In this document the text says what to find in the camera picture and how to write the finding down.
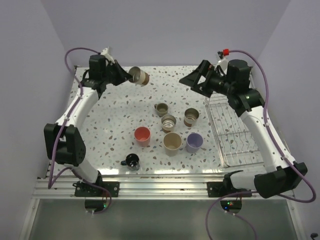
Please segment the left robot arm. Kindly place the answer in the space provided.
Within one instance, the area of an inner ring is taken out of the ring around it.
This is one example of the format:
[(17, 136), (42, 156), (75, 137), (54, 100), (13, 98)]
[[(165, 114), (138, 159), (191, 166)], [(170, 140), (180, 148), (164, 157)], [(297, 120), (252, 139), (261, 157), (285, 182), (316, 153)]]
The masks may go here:
[(130, 79), (132, 76), (110, 54), (91, 55), (88, 78), (77, 81), (78, 89), (70, 106), (55, 123), (44, 127), (51, 166), (60, 164), (71, 169), (81, 180), (88, 182), (86, 190), (95, 197), (103, 193), (104, 184), (98, 180), (100, 172), (86, 160), (86, 146), (80, 129), (107, 85), (118, 86)]

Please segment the dark blue ceramic mug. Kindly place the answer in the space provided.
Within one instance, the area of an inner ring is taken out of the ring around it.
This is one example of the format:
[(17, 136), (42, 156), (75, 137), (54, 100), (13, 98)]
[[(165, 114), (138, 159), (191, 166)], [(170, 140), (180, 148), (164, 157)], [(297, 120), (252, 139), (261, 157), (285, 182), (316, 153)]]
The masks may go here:
[(137, 171), (140, 169), (140, 159), (135, 153), (130, 153), (126, 156), (125, 160), (121, 161), (122, 166), (126, 166), (131, 171)]

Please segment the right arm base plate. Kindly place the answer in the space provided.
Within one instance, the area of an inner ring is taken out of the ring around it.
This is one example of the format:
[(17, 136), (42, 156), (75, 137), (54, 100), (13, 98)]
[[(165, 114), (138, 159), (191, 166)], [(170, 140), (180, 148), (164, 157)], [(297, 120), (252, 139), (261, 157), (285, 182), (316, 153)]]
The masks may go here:
[(206, 183), (209, 198), (220, 198), (225, 195), (238, 193), (237, 197), (251, 197), (252, 191), (246, 189), (235, 189), (226, 187), (221, 181), (209, 181)]

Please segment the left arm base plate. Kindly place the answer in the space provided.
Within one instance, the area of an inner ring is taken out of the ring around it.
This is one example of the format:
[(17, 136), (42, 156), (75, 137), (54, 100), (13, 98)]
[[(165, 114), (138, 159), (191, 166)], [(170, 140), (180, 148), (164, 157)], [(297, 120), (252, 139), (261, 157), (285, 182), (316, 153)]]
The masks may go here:
[(75, 187), (75, 197), (105, 197), (106, 190), (109, 196), (118, 197), (120, 190), (120, 183), (117, 181), (103, 182), (100, 187), (91, 186), (84, 182), (75, 182), (72, 184)]

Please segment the grey ceramic mug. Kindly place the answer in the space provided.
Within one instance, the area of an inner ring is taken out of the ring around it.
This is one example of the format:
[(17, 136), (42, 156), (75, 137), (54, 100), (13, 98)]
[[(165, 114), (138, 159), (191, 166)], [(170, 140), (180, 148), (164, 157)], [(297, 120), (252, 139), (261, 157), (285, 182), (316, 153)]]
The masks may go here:
[(166, 103), (162, 102), (155, 104), (154, 109), (159, 117), (163, 117), (168, 114), (169, 107)]

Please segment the red plastic cup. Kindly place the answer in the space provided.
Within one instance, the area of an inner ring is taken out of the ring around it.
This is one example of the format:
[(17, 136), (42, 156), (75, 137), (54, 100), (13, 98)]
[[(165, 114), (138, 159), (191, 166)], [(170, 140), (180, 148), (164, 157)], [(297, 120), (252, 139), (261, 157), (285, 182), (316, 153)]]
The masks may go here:
[(134, 132), (134, 138), (141, 147), (147, 147), (150, 144), (151, 132), (147, 127), (138, 127)]

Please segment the beige plastic cup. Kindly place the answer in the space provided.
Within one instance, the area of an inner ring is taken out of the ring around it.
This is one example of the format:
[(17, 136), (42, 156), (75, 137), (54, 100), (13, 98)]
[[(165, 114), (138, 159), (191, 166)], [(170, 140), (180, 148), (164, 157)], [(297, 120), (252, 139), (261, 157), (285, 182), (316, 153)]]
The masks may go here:
[(169, 157), (177, 155), (182, 146), (182, 138), (175, 132), (167, 133), (163, 138), (165, 154)]

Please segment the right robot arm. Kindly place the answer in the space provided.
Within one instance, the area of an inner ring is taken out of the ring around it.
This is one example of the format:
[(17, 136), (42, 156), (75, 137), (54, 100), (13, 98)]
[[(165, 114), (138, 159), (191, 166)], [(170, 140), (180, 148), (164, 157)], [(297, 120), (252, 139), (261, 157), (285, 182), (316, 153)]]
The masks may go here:
[(245, 190), (256, 191), (267, 199), (294, 190), (308, 168), (305, 163), (298, 163), (283, 144), (265, 112), (267, 103), (258, 90), (250, 87), (250, 72), (251, 67), (241, 59), (229, 61), (225, 74), (219, 73), (208, 60), (203, 60), (179, 83), (208, 98), (214, 92), (226, 96), (228, 105), (248, 128), (261, 153), (264, 172), (238, 170), (227, 173), (221, 192), (232, 197)]

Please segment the steel tumbler cork band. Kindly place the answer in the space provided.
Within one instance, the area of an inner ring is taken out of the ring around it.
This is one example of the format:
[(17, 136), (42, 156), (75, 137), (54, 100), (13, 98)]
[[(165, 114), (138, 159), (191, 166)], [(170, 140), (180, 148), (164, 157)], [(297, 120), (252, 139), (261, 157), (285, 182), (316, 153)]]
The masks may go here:
[(149, 74), (137, 66), (132, 67), (128, 74), (131, 75), (128, 81), (135, 85), (146, 86), (150, 81)]

